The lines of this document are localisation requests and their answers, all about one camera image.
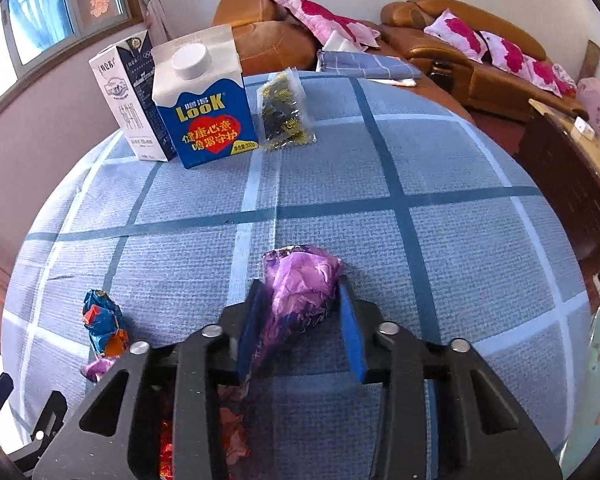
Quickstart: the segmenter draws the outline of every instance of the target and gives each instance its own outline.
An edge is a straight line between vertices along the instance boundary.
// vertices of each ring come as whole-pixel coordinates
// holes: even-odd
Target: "pink and white pillow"
[[[366,50],[366,46],[378,48],[376,38],[380,32],[367,27],[364,23],[357,22],[345,16],[333,14],[330,10],[310,0],[273,0],[277,4],[286,7],[300,22],[302,22],[311,33],[325,45],[336,30],[343,38],[348,38],[360,49]]]
[[[525,55],[519,46],[492,32],[481,30],[480,34],[487,42],[489,52],[491,52],[491,64],[494,67],[531,81],[531,74],[525,62]]]
[[[551,65],[538,61],[531,56],[525,55],[526,67],[529,69],[532,85],[547,90],[558,97],[562,97],[558,83],[555,81],[554,69]]]
[[[456,47],[469,59],[478,63],[482,63],[482,56],[487,52],[487,45],[482,38],[449,9],[440,14],[432,25],[425,27],[424,33]]]
[[[552,66],[552,70],[554,71],[555,83],[558,85],[560,93],[575,98],[578,92],[578,86],[573,78],[567,74],[567,71],[562,65],[557,63]]]

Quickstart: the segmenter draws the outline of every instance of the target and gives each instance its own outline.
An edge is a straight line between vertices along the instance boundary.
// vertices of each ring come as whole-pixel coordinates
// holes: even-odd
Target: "white milk box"
[[[151,98],[155,71],[151,49],[143,30],[109,45],[89,65],[136,157],[171,160],[173,145]]]
[[[229,25],[194,32],[152,53],[154,102],[185,168],[258,147]]]

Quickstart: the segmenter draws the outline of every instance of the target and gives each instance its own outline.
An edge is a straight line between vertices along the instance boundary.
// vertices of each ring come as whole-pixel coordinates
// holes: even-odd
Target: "sofa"
[[[452,96],[463,106],[526,123],[531,118],[528,100],[533,98],[571,117],[588,118],[584,106],[576,99],[559,98],[488,62],[481,64],[470,60],[455,47],[425,34],[423,29],[446,9],[473,30],[497,34],[517,44],[524,54],[550,62],[542,45],[529,33],[490,12],[456,0],[409,0],[387,4],[381,11],[379,30],[382,39],[424,73],[445,75]]]
[[[379,30],[379,25],[365,22]],[[320,43],[309,30],[272,0],[221,0],[212,25],[232,26],[235,46],[244,76],[278,72],[287,67],[314,70]],[[380,48],[369,53],[400,57],[397,50],[378,39]],[[423,76],[415,88],[408,89],[435,101],[473,123],[471,115],[450,94]]]

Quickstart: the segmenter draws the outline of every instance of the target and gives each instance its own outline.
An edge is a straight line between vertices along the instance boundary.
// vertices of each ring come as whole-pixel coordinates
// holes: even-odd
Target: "blue tablecloth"
[[[246,79],[252,110],[266,78]],[[89,288],[110,292],[132,339],[160,346],[242,301],[265,251],[313,244],[344,260],[357,295],[387,319],[431,341],[473,342],[560,446],[586,366],[589,303],[531,178],[429,100],[365,80],[302,79],[311,146],[184,170],[179,160],[136,161],[117,132],[62,181],[27,235],[6,300],[16,419],[30,430],[54,389],[70,410],[84,397]],[[368,476],[378,389],[348,371],[336,317],[280,352],[250,399],[252,478]]]

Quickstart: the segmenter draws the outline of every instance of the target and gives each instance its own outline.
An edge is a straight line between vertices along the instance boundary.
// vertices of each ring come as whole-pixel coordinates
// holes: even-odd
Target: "sofa backrest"
[[[506,40],[515,43],[522,52],[539,61],[546,59],[546,52],[536,39],[513,23],[503,20],[478,7],[471,6],[457,0],[409,0],[417,4],[424,12],[437,18],[449,9],[458,18],[463,20],[473,30],[486,30]]]
[[[286,10],[272,0],[220,0],[212,25],[241,27],[284,20],[285,17]]]

